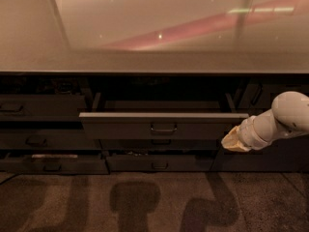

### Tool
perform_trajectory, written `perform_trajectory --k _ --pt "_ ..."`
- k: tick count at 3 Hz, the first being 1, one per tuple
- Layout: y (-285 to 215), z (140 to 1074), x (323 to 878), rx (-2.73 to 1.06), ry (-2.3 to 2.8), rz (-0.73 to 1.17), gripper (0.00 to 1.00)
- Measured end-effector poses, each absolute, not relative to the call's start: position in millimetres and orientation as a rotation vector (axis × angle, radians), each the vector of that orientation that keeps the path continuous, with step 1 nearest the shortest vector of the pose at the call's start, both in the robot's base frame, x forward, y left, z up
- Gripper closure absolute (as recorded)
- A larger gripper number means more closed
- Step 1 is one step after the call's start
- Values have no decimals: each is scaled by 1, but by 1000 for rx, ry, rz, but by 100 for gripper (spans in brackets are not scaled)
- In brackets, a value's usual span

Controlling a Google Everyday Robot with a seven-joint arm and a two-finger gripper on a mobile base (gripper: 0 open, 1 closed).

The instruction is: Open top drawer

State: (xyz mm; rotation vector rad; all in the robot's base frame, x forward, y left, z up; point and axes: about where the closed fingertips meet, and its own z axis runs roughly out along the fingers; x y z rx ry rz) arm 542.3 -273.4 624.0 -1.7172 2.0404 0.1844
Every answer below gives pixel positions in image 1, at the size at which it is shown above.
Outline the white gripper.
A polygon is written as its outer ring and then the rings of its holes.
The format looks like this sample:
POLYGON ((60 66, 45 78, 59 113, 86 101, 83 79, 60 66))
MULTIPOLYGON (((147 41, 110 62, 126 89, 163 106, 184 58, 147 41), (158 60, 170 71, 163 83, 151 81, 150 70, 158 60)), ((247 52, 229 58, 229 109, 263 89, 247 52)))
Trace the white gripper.
POLYGON ((221 140, 222 147, 231 152, 241 153, 267 147, 269 143, 255 131, 254 119, 255 116, 251 116, 243 120, 239 126, 233 127, 221 140))

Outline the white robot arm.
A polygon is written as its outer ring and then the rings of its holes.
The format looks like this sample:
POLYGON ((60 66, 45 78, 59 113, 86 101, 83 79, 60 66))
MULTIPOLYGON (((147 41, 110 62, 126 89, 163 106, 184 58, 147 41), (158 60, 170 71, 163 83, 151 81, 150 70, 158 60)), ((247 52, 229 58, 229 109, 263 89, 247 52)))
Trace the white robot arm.
POLYGON ((279 139, 309 133, 309 97, 288 91, 274 98, 271 109, 244 119, 221 140, 224 149, 232 152, 262 150, 279 139))

